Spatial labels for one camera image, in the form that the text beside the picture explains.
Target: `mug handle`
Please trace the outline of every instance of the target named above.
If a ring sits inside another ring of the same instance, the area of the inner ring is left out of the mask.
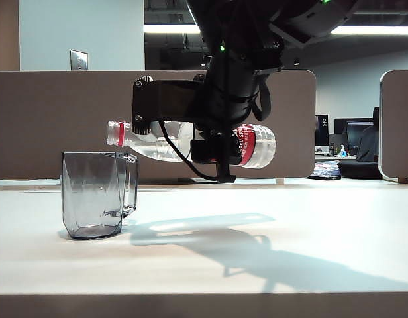
[[[123,217],[127,217],[136,210],[136,198],[138,191],[138,158],[133,154],[125,153],[126,181],[125,196],[123,198]]]

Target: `cable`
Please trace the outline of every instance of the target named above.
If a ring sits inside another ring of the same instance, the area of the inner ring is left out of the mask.
[[[192,132],[192,140],[195,140],[195,123],[192,123],[192,125],[193,125],[193,132]],[[192,149],[191,149],[191,147],[189,147],[189,152],[188,152],[188,154],[185,156],[186,158],[188,158],[189,157],[189,155],[191,154],[191,151],[192,151]]]
[[[188,167],[191,168],[191,170],[200,178],[206,179],[206,180],[211,180],[211,181],[217,181],[217,177],[213,177],[213,176],[208,176],[207,174],[203,174],[202,172],[200,172],[180,151],[178,148],[176,148],[176,146],[174,145],[174,143],[172,143],[172,141],[169,139],[169,136],[167,134],[167,130],[166,127],[164,126],[164,121],[158,121],[158,123],[160,124],[160,127],[162,128],[162,132],[164,135],[164,139],[166,139],[167,143],[172,147],[172,149],[174,150],[174,152],[176,152],[176,154],[183,160],[183,162],[185,162]]]

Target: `white wall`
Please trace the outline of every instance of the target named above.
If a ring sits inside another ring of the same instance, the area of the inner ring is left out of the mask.
[[[317,78],[316,114],[334,118],[371,117],[379,106],[380,78],[389,70],[408,70],[408,50],[372,56],[311,69]]]
[[[70,49],[89,70],[144,69],[143,0],[19,0],[20,69],[69,70]]]

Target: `ceiling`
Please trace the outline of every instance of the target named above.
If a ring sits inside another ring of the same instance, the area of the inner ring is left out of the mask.
[[[186,0],[144,0],[145,24],[193,24]],[[408,26],[408,0],[361,0],[347,26]],[[287,45],[286,68],[339,62],[408,49],[408,36],[327,36],[304,49]],[[198,70],[207,52],[199,34],[145,34],[147,70]]]

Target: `red bottle label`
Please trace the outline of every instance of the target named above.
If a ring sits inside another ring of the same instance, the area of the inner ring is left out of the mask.
[[[125,123],[119,121],[119,140],[117,141],[117,146],[123,146],[123,141],[125,140]]]
[[[250,124],[243,124],[236,130],[236,135],[239,139],[239,148],[241,150],[242,160],[240,166],[245,165],[252,154],[254,153],[254,148],[256,147],[256,133]]]

